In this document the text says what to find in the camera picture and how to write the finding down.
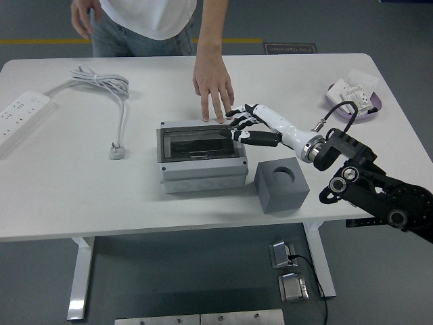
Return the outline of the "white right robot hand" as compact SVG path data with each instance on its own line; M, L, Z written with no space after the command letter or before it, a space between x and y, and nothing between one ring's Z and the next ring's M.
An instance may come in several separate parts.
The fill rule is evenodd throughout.
M279 143L293 149L297 157L306 162L314 161L313 148L323 143L323 138L315 131L302 131L269 107L262 104L244 104L226 113L234 116L230 129L223 132L225 137L255 146L277 146ZM264 124L271 131L248 131L246 127Z

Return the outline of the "person's right hand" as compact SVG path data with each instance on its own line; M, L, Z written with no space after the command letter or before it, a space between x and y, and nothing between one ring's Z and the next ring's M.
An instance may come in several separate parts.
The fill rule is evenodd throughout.
M75 31L85 40L90 40L93 33L91 25L91 11L99 19L101 6L99 1L95 0L73 0L70 5L71 23Z

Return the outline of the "person's left hand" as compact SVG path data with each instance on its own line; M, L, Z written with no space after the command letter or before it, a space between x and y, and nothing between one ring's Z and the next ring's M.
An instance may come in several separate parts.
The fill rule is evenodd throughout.
M210 119L213 108L218 123L223 123L225 114L234 104L234 91L229 73L221 55L199 55L193 70L193 85L200 97L202 120Z

